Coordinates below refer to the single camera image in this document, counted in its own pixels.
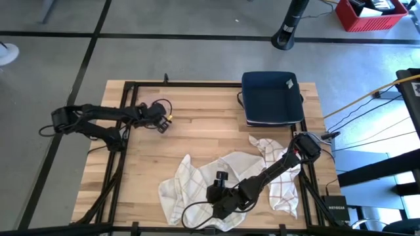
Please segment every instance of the checkered dish towel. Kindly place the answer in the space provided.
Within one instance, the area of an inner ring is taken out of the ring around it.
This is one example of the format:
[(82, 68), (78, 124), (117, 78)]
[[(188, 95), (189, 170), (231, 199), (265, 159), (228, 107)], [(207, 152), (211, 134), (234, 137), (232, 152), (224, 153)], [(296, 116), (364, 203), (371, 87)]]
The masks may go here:
[[(206, 201), (207, 186), (213, 184), (217, 171), (229, 174), (226, 187), (233, 187), (244, 178), (258, 175), (274, 161), (282, 158), (285, 153), (279, 143), (270, 139), (256, 140), (250, 136), (249, 141), (264, 155), (263, 158), (243, 152), (233, 152), (205, 166), (195, 168), (191, 165), (191, 157), (186, 155), (181, 161), (175, 177), (165, 180), (159, 185), (159, 198), (167, 222), (170, 226), (180, 223), (182, 211), (190, 204)], [(289, 169), (269, 184), (270, 206), (274, 210), (284, 210), (296, 217), (298, 197), (294, 177), (299, 173), (300, 165)], [(213, 213), (210, 204), (191, 206), (184, 214), (187, 227), (196, 227)], [(214, 226), (219, 230), (228, 231), (239, 225), (245, 219), (244, 213), (232, 213), (224, 220), (212, 218), (198, 229)]]

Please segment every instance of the concrete floor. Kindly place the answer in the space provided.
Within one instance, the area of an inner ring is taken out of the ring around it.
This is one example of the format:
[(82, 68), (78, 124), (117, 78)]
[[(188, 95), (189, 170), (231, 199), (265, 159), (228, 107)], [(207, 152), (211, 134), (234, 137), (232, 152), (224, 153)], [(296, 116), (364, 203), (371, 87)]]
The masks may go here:
[[(41, 0), (0, 0), (0, 31), (65, 31), (92, 33), (105, 0), (57, 1), (48, 24), (39, 25)], [(102, 33), (166, 33), (269, 36), (284, 18), (289, 0), (118, 0), (113, 1)], [(311, 1), (305, 15), (328, 11)], [(409, 17), (389, 31), (347, 33), (332, 13), (301, 22), (297, 37), (420, 39)], [(64, 106), (79, 71), (89, 39), (5, 37), (20, 48), (18, 59), (0, 73), (0, 231), (17, 226), (49, 139), (37, 130), (51, 122), (50, 112)], [(420, 68), (420, 47), (297, 43), (280, 51), (267, 42), (187, 41), (172, 39), (99, 39), (76, 104), (99, 104), (108, 79), (240, 80), (245, 71), (292, 71), (300, 82), (316, 82), (323, 114), (396, 79), (395, 71)], [(360, 112), (379, 105), (374, 101)], [(327, 127), (347, 113), (325, 121)], [(407, 116), (402, 102), (362, 117), (342, 130), (336, 147), (368, 137)], [(411, 131), (410, 121), (384, 137)], [(418, 141), (418, 138), (405, 138)], [(394, 139), (364, 151), (394, 152), (408, 147)], [(89, 140), (73, 134), (60, 144), (31, 227), (66, 225), (79, 189)]]

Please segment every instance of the wooden tabletop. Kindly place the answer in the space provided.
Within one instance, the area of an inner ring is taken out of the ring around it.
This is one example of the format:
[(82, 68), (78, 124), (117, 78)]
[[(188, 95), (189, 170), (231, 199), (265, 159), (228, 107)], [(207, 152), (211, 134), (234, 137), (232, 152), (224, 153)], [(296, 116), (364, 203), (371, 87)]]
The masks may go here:
[[(108, 81), (101, 106), (119, 107), (125, 81)], [(304, 114), (307, 129), (312, 132), (325, 131), (315, 83), (299, 83), (304, 97)], [(289, 127), (253, 128), (245, 124), (243, 109), (236, 101), (241, 88), (215, 87), (140, 87), (136, 104), (150, 105), (156, 99), (166, 98), (173, 104), (173, 124), (165, 134), (145, 128), (132, 129), (121, 189), (115, 214), (116, 226), (131, 226), (137, 221), (144, 227), (168, 226), (158, 197), (158, 185), (173, 178), (186, 154), (192, 157), (195, 167), (206, 165), (233, 151), (261, 155), (248, 141), (248, 136), (271, 138), (287, 147), (291, 139)], [(115, 122), (97, 121), (103, 127), (115, 126)], [(94, 141), (92, 148), (103, 146)], [(100, 195), (106, 163), (106, 148), (92, 152), (87, 157), (86, 167), (75, 204), (72, 221), (80, 219)], [(322, 153), (314, 164), (320, 195), (325, 195), (326, 184), (337, 178), (332, 158)], [(285, 224), (287, 229), (306, 228), (299, 178), (295, 178), (299, 195), (298, 217), (295, 219), (283, 211), (272, 210), (268, 203), (268, 188), (261, 193), (257, 206), (238, 227), (278, 228)], [(340, 195), (338, 182), (328, 185), (330, 195)], [(312, 222), (316, 224), (316, 212), (310, 194)], [(107, 200), (103, 220), (107, 220), (110, 198)]]

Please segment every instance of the red basket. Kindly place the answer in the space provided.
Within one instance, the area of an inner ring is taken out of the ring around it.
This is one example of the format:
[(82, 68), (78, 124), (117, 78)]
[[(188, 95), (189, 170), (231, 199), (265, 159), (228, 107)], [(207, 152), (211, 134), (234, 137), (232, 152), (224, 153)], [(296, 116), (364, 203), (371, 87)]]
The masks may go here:
[(407, 9), (399, 0), (391, 0), (395, 6), (395, 14), (374, 17), (358, 17), (348, 0), (340, 0), (335, 12), (339, 17), (344, 29), (348, 32), (360, 32), (371, 30), (389, 30), (403, 17), (408, 14)]

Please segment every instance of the yellow cable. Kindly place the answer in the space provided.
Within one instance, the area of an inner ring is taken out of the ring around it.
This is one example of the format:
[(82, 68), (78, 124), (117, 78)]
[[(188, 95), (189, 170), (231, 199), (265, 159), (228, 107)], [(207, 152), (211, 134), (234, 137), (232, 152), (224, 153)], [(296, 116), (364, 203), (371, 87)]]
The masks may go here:
[(374, 94), (374, 93), (376, 93), (376, 92), (379, 92), (379, 91), (380, 91), (380, 90), (382, 90), (382, 89), (385, 89), (385, 88), (387, 88), (387, 87), (389, 87), (389, 86), (396, 85), (396, 84), (398, 84), (398, 83), (403, 83), (403, 82), (406, 82), (406, 81), (411, 81), (411, 80), (414, 80), (414, 79), (420, 79), (420, 75), (414, 75), (414, 76), (407, 77), (407, 78), (405, 78), (405, 79), (399, 79), (399, 80), (397, 80), (397, 81), (394, 81), (394, 82), (392, 82), (392, 83), (389, 83), (389, 84), (387, 84), (387, 85), (384, 85), (384, 86), (382, 86), (382, 87), (380, 87), (380, 88), (377, 88), (377, 89), (373, 90), (372, 92), (368, 93), (367, 95), (365, 95), (365, 96), (363, 96), (363, 97), (361, 97), (361, 98), (357, 99), (356, 101), (354, 101), (354, 102), (350, 103), (349, 105), (347, 105), (347, 106), (345, 106), (345, 107), (342, 107), (342, 108), (338, 109), (337, 111), (334, 111), (333, 113), (330, 113), (330, 114), (328, 114), (328, 115), (324, 116), (324, 119), (327, 119), (328, 117), (330, 117), (330, 116), (332, 116), (332, 115), (335, 115), (336, 113), (339, 113), (340, 111), (343, 111), (344, 109), (346, 109), (346, 108), (348, 108), (349, 106), (351, 106), (351, 105), (355, 104), (356, 102), (359, 102), (360, 100), (362, 100), (362, 99), (364, 99), (364, 98), (367, 98), (368, 96), (371, 96), (372, 94)]

